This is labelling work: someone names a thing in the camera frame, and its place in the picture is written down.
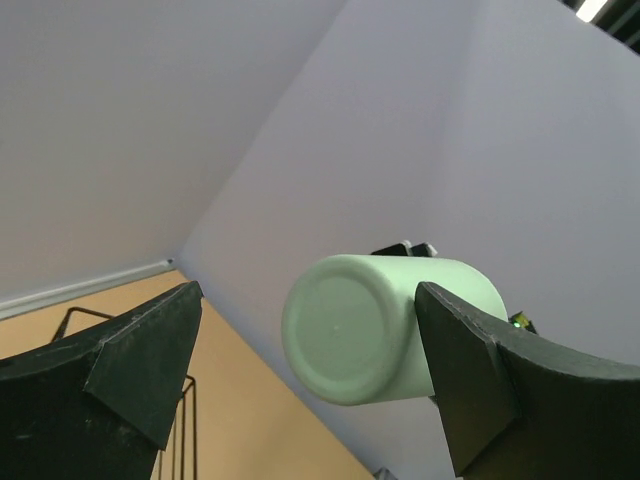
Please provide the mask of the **green plastic cup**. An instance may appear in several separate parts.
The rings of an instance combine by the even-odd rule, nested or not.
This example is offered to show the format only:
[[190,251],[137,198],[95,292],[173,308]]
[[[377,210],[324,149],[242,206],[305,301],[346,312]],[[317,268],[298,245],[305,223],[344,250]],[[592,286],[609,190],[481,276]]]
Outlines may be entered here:
[[283,309],[283,349],[298,380],[322,400],[343,406],[433,396],[414,308],[422,282],[508,318],[493,283],[461,261],[327,257],[299,277]]

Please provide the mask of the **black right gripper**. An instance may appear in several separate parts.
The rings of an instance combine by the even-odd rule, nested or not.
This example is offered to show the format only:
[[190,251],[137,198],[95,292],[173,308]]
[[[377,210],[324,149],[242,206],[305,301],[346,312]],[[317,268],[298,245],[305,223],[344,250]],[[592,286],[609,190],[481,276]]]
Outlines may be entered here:
[[[438,255],[437,250],[429,243],[423,242],[417,245],[412,245],[411,242],[404,240],[392,245],[383,247],[381,249],[372,252],[372,255],[376,256],[414,256],[433,258]],[[533,322],[523,312],[517,312],[511,315],[508,319],[509,323],[516,328],[527,330],[535,335],[538,334]]]

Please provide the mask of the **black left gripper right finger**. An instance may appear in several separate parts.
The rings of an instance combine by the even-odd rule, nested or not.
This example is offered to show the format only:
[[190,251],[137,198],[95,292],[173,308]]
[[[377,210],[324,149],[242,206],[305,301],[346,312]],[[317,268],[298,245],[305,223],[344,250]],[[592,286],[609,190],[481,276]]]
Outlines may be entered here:
[[461,479],[636,479],[639,369],[564,347],[422,282],[415,311]]

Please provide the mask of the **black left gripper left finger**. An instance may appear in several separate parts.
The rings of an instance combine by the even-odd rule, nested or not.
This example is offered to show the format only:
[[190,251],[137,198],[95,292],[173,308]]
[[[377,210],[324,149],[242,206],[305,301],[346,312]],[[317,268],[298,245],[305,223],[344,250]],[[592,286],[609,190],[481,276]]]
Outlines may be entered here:
[[202,297],[185,282],[2,360],[2,478],[150,478],[169,441]]

